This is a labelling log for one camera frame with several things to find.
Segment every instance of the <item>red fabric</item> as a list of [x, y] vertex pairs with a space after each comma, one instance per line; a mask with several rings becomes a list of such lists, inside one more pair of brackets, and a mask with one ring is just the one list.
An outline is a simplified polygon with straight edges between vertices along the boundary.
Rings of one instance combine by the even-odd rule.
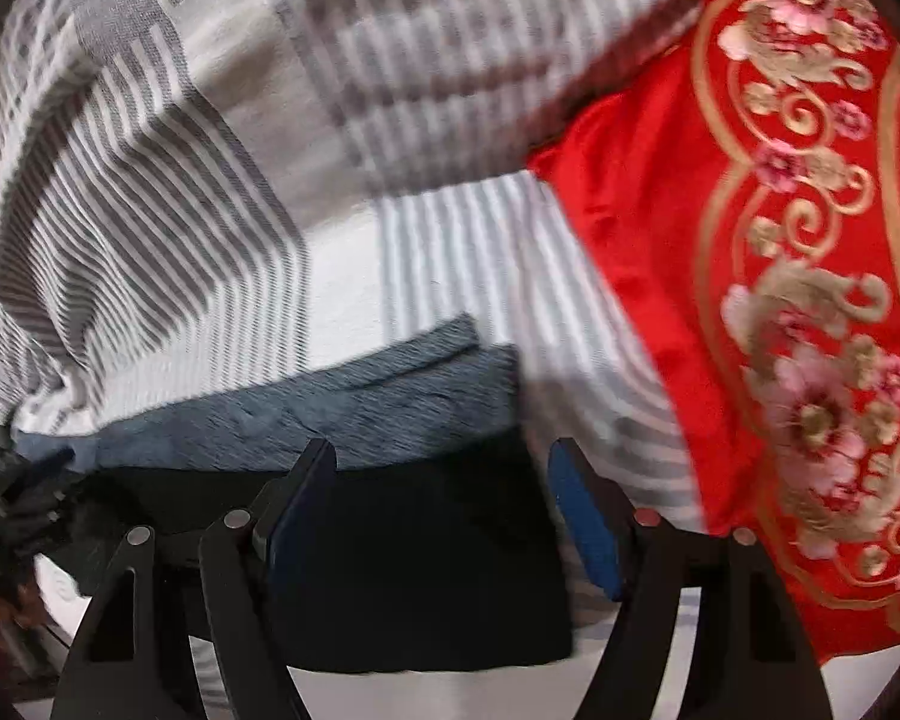
[[[708, 528], [746, 524], [761, 533], [826, 659], [900, 642], [900, 500], [890, 490], [900, 489], [900, 462], [888, 470], [883, 461], [900, 456], [900, 386], [887, 384], [898, 381], [887, 377], [900, 365], [900, 264], [885, 191], [887, 182], [898, 184], [900, 197], [900, 92], [893, 96], [890, 78], [900, 59], [866, 0], [830, 0], [827, 31], [811, 22], [808, 35], [779, 31], [780, 23], [803, 25], [793, 1], [706, 0], [693, 33], [631, 88], [586, 109], [530, 167], [554, 187], [658, 367]], [[778, 30], [767, 38], [778, 51], [770, 61], [781, 52], [817, 57], [832, 65], [829, 76], [804, 63], [799, 77], [781, 80], [753, 42], [746, 58], [734, 54], [740, 32], [727, 28], [761, 2], [765, 25], [754, 19], [746, 29]], [[775, 97], [766, 105], [778, 109], [767, 113], [756, 95], [769, 88]], [[809, 96], [788, 109], [785, 98], [802, 92]], [[891, 142], [898, 159], [881, 167]], [[793, 155], [794, 181], [768, 172], [780, 154], [784, 162]], [[808, 204], [820, 212], [816, 221], [799, 215], [813, 213]], [[793, 298], [802, 271], [785, 271], [786, 298], [775, 292], [775, 269], [800, 260], [813, 279], [856, 279], [845, 297], [858, 305], [871, 304], [868, 290], [882, 282], [889, 303], [866, 319], [850, 307], [831, 327], [829, 302], [813, 290]], [[864, 274], [873, 279], [861, 286]], [[722, 318], [734, 290], [749, 295], [746, 327], [756, 328], [744, 346]], [[859, 370], [847, 361], [860, 361]], [[852, 384], [826, 378], [836, 371]], [[828, 382], [824, 394], [810, 386], [815, 376]], [[796, 403], [795, 392], [806, 402]], [[781, 427], [791, 401], [796, 421]], [[797, 457], [809, 458], [807, 467]], [[880, 517], [871, 517], [874, 500], [888, 505]]]

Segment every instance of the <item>white surface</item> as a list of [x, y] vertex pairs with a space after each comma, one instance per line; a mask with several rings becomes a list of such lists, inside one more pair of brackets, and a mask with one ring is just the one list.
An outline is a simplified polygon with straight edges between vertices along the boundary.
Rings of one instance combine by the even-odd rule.
[[[45, 557], [37, 581], [50, 614], [74, 635], [89, 599]], [[694, 637], [678, 628], [653, 720], [677, 717]], [[573, 717], [597, 668], [602, 645], [584, 641], [566, 661], [533, 668], [501, 668], [476, 674], [406, 673], [341, 675], [290, 669], [314, 720], [563, 720]], [[900, 664], [900, 646], [869, 655], [833, 659], [823, 667], [834, 720], [858, 720]], [[47, 716], [31, 707], [28, 720]], [[226, 720], [213, 710], [210, 720]]]

